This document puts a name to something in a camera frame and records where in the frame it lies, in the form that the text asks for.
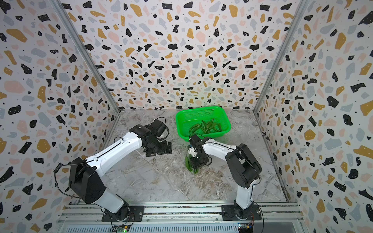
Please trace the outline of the green peppers from container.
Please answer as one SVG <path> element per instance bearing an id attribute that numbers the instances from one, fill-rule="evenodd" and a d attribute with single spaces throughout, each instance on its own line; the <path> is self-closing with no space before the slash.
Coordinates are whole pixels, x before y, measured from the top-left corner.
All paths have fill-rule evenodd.
<path id="1" fill-rule="evenodd" d="M 185 157 L 185 165 L 191 173 L 197 174 L 199 172 L 201 163 L 196 157 L 193 157 L 191 154 L 189 154 Z"/>

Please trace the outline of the green plastic mesh basket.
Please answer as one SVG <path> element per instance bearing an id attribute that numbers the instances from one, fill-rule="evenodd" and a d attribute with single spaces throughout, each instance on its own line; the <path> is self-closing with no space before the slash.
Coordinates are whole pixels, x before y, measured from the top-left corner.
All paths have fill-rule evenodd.
<path id="1" fill-rule="evenodd" d="M 180 111 L 175 116 L 178 135 L 185 140 L 196 134 L 198 137 L 221 137 L 231 130 L 226 112 L 218 106 Z"/>

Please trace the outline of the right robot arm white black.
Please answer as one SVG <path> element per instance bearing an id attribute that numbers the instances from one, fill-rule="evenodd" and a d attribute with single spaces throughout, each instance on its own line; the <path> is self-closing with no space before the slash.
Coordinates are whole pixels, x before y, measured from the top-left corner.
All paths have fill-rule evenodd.
<path id="1" fill-rule="evenodd" d="M 192 135 L 187 150 L 186 164 L 192 172 L 200 167 L 209 166 L 213 156 L 225 161 L 238 186 L 235 209 L 243 212 L 252 207 L 252 195 L 255 186 L 261 183 L 262 167 L 247 145 L 241 143 L 238 146 L 231 146 L 210 137 L 200 138 L 198 135 Z"/>

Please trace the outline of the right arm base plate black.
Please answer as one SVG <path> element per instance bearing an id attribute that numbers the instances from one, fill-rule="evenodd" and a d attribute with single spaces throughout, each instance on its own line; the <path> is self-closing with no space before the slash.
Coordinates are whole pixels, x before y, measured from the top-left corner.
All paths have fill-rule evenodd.
<path id="1" fill-rule="evenodd" d="M 261 211 L 257 204 L 251 204 L 246 209 L 242 209 L 236 203 L 232 205 L 222 205 L 220 215 L 222 216 L 224 221 L 262 220 Z"/>

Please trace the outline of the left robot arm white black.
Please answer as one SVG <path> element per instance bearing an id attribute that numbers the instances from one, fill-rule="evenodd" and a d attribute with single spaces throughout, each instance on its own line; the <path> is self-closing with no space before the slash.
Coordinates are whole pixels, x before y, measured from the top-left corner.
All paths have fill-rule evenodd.
<path id="1" fill-rule="evenodd" d="M 100 206 L 117 221 L 127 219 L 130 215 L 128 203 L 109 190 L 102 177 L 137 149 L 144 148 L 148 157 L 171 154 L 172 144 L 163 136 L 168 131 L 166 123 L 157 118 L 148 125 L 134 126 L 112 145 L 87 159 L 74 159 L 67 166 L 70 168 L 68 185 L 75 198 Z"/>

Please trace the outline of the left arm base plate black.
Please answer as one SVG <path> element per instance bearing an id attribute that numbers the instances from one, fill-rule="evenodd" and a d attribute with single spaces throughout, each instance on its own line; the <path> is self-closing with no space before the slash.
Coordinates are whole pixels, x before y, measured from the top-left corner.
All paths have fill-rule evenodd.
<path id="1" fill-rule="evenodd" d="M 112 213 L 105 210 L 102 222 L 124 224 L 129 222 L 141 222 L 145 206 L 130 205 L 122 207 L 118 212 Z"/>

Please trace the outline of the green peppers bunch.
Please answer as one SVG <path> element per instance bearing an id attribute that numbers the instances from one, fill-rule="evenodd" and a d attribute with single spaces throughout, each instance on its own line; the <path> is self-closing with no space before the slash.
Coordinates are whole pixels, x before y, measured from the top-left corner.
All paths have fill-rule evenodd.
<path id="1" fill-rule="evenodd" d="M 217 133 L 217 132 L 222 132 L 222 126 L 219 122 L 215 121 L 214 118 L 211 119 L 210 121 L 202 120 L 200 123 L 193 125 L 189 129 L 189 133 L 193 134 L 199 130 L 202 131 L 202 133 L 204 134 Z"/>

